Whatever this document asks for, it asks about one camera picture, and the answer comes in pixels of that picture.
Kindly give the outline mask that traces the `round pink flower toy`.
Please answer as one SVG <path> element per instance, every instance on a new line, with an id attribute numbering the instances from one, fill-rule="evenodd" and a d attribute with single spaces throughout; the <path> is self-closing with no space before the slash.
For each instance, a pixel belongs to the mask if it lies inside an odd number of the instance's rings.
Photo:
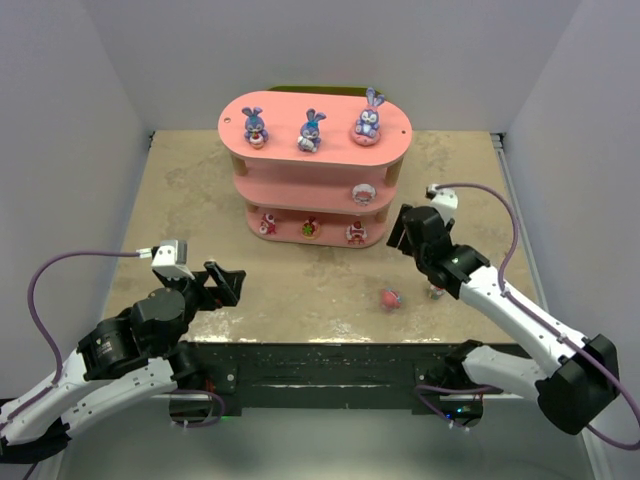
<path id="1" fill-rule="evenodd" d="M 320 235 L 321 225 L 315 216 L 309 216 L 301 225 L 300 233 L 307 240 L 316 239 Z"/>

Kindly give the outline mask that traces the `purple bunny with bottle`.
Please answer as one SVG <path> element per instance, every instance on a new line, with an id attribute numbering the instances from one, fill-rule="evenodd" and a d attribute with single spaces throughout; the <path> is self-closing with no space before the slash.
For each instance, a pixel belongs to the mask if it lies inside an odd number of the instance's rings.
<path id="1" fill-rule="evenodd" d="M 309 108 L 306 111 L 306 122 L 301 126 L 296 140 L 298 148 L 303 152 L 316 153 L 321 143 L 319 123 L 326 119 L 326 114 Z"/>

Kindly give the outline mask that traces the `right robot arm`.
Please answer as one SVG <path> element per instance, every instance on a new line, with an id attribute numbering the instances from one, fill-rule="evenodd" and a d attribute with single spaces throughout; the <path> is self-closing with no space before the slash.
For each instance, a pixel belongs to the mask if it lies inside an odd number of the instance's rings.
<path id="1" fill-rule="evenodd" d="M 528 354 L 508 357 L 488 346 L 465 353 L 470 382 L 536 401 L 559 430 L 576 435 L 619 395 L 617 349 L 606 336 L 589 338 L 531 302 L 473 247 L 455 244 L 453 223 L 432 206 L 401 207 L 388 246 L 410 256 L 429 282 L 482 313 Z"/>

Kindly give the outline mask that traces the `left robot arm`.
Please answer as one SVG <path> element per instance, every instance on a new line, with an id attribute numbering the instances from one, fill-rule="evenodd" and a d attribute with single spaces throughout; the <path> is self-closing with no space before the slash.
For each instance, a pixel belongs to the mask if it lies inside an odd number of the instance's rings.
<path id="1" fill-rule="evenodd" d="M 92 423 L 142 399 L 203 392 L 207 375 L 182 337 L 197 313 L 236 306 L 245 278 L 207 262 L 190 276 L 162 278 L 160 288 L 99 322 L 60 372 L 2 405 L 2 463 L 50 458 Z"/>

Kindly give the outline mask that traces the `purple bunny with cupcake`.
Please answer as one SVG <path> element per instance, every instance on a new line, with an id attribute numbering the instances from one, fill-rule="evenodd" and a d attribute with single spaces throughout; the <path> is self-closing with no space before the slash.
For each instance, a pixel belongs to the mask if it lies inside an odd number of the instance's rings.
<path id="1" fill-rule="evenodd" d="M 269 140 L 260 107 L 244 107 L 241 112 L 246 116 L 244 138 L 254 149 L 263 148 Z"/>

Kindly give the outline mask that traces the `pink pig toy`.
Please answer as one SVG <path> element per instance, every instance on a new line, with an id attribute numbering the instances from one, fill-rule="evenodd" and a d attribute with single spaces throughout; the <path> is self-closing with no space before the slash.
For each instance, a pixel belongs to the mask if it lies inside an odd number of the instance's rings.
<path id="1" fill-rule="evenodd" d="M 402 306 L 402 298 L 398 292 L 386 288 L 380 292 L 380 306 L 386 311 L 394 311 Z"/>

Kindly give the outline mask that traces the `red pink cake toy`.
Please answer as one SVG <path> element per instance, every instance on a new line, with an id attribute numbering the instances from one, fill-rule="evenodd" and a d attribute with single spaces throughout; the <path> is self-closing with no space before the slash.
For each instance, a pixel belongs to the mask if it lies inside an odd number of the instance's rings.
<path id="1" fill-rule="evenodd" d="M 271 213 L 262 215 L 258 232 L 260 235 L 275 235 L 277 233 L 277 225 L 275 216 Z"/>

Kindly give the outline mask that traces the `red white strawberry toy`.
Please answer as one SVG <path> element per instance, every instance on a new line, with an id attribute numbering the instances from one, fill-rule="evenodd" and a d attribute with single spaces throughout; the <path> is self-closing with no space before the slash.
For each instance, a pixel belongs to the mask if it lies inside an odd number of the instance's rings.
<path id="1" fill-rule="evenodd" d="M 355 221 L 346 228 L 345 238 L 348 245 L 364 245 L 367 237 L 366 227 L 361 221 Z"/>

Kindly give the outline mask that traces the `pink white toy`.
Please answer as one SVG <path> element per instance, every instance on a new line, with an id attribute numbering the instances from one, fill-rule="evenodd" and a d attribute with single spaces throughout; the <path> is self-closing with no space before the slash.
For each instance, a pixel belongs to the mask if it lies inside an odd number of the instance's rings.
<path id="1" fill-rule="evenodd" d="M 352 200 L 359 206 L 370 205 L 376 199 L 376 196 L 376 188 L 368 183 L 355 185 L 351 191 Z"/>

